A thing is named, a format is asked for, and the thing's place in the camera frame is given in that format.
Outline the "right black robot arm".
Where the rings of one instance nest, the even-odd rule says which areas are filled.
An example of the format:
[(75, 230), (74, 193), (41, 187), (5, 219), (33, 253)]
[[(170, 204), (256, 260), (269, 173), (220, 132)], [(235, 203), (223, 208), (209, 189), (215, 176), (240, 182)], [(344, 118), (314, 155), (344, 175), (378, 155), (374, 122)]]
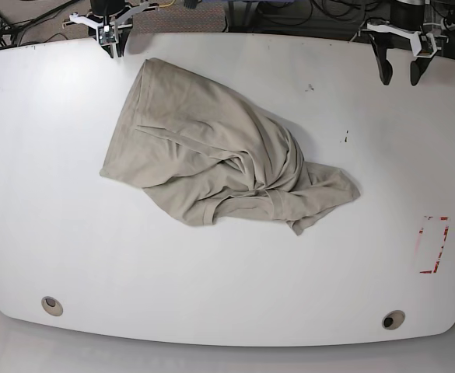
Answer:
[(140, 1), (132, 5), (124, 0), (91, 0), (85, 15), (74, 12), (62, 23), (62, 27), (75, 24), (86, 26), (89, 37), (106, 51), (111, 58), (121, 58), (133, 28), (133, 16), (158, 10), (158, 3)]

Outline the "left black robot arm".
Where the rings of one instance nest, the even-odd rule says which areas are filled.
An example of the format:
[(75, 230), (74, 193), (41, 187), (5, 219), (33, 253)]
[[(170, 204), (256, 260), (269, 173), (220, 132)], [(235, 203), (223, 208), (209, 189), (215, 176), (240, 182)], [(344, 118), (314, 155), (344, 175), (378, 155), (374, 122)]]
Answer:
[(356, 32), (370, 43), (379, 71), (380, 81), (389, 85), (393, 77), (393, 66), (388, 52), (398, 47), (402, 40), (410, 48), (410, 83), (416, 86), (427, 71), (433, 58), (442, 50), (442, 26), (425, 20), (426, 1), (392, 1), (387, 19), (370, 17), (365, 19)]

